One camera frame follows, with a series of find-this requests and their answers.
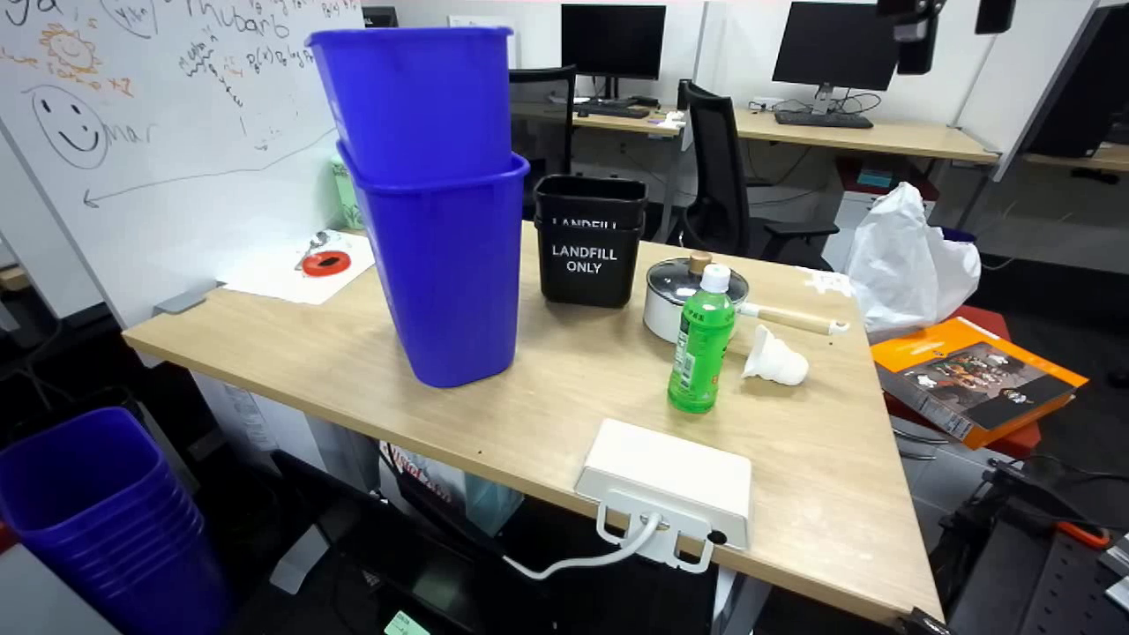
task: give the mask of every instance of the white plastic bag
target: white plastic bag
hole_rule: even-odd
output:
[[[979,284],[979,249],[925,226],[919,190],[899,182],[854,228],[843,275],[884,339],[950,319]]]

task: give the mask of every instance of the floor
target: floor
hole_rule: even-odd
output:
[[[1003,310],[1021,344],[1089,376],[1069,410],[1044,421],[1044,446],[1029,468],[1103,526],[1129,529],[1129,387],[1108,382],[1110,370],[1129,370],[1129,279],[984,256],[969,304]],[[234,633],[370,633],[374,609],[362,578],[329,556],[300,601],[249,594]],[[771,594],[755,633],[871,635],[884,628]]]

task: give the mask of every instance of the white cable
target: white cable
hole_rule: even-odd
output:
[[[625,547],[617,547],[611,555],[600,555],[600,556],[564,556],[564,560],[555,560],[542,573],[534,573],[534,568],[520,563],[509,555],[500,560],[511,563],[520,576],[542,583],[542,578],[551,578],[555,573],[564,573],[564,568],[611,568],[611,563],[620,563],[630,555],[637,555],[655,535],[655,529],[660,529],[660,514],[649,514],[645,526]]]

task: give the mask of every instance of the green bottle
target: green bottle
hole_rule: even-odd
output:
[[[704,263],[703,288],[681,308],[681,334],[668,399],[683,411],[710,411],[715,402],[715,376],[725,362],[734,330],[731,269]]]

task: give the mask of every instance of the blue trash can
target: blue trash can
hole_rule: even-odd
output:
[[[337,147],[361,190],[383,299],[411,375],[434,387],[509,370],[520,334],[522,182],[530,161],[454,182],[374,182]]]
[[[329,109],[351,161],[382,182],[503,173],[509,29],[313,33]]]
[[[224,628],[229,590],[200,514],[127,410],[4,447],[0,518],[119,633]]]

